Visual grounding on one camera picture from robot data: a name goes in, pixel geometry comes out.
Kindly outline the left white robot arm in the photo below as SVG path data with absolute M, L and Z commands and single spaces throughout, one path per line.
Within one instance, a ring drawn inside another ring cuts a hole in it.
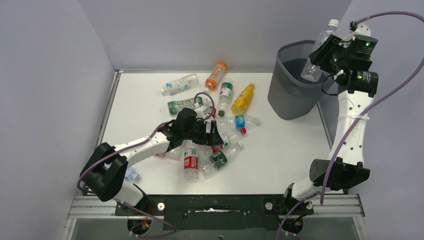
M 85 184 L 88 193 L 102 202 L 115 200 L 136 206 L 144 194 L 125 179 L 126 171 L 145 159 L 181 146 L 184 141 L 211 147 L 223 144 L 216 120 L 209 116 L 200 118 L 195 110 L 184 108 L 175 119 L 159 124 L 147 136 L 120 145 L 98 145 L 83 167 L 77 187 L 82 191 L 81 184 Z

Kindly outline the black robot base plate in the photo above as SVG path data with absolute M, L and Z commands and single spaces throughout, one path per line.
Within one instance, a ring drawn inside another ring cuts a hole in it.
M 172 230 L 283 230 L 299 233 L 303 218 L 314 214 L 310 202 L 299 203 L 285 194 L 145 194 L 133 208 L 117 203 L 115 214 L 129 217 L 128 229 L 147 234 L 155 222 L 163 220 L 164 231 Z

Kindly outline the red label bottle front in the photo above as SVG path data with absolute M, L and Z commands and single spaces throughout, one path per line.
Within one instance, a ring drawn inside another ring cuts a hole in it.
M 186 181 L 195 183 L 199 180 L 199 158 L 198 146 L 190 141 L 183 153 L 183 175 Z

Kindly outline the light blue water bottle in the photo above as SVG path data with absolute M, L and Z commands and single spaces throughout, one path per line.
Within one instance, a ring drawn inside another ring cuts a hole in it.
M 131 183 L 137 183 L 141 179 L 141 176 L 136 169 L 130 167 L 126 170 L 124 178 Z

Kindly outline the clear bottle grey label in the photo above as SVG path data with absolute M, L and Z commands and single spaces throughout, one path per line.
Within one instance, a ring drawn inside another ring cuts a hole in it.
M 165 157 L 168 158 L 168 159 L 171 159 L 171 160 L 179 161 L 179 160 L 183 159 L 184 150 L 185 149 L 181 148 L 181 147 L 174 148 L 174 149 L 168 151 L 165 154 Z

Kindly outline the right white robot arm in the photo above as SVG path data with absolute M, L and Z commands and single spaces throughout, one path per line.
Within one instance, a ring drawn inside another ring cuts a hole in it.
M 377 93 L 379 75 L 369 70 L 378 40 L 361 34 L 350 39 L 331 35 L 309 55 L 312 64 L 337 83 L 338 118 L 334 145 L 327 159 L 314 159 L 309 175 L 290 184 L 281 199 L 282 209 L 295 213 L 307 199 L 325 191 L 348 190 L 370 176 L 364 167 L 363 141 L 369 119 L 365 109 Z

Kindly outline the red label water bottle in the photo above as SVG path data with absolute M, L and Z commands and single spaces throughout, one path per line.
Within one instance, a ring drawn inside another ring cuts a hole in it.
M 211 122 L 215 120 L 215 115 L 217 112 L 215 107 L 208 105 L 203 112 L 204 112 L 204 117 L 209 117 L 208 119 L 206 119 L 207 122 Z

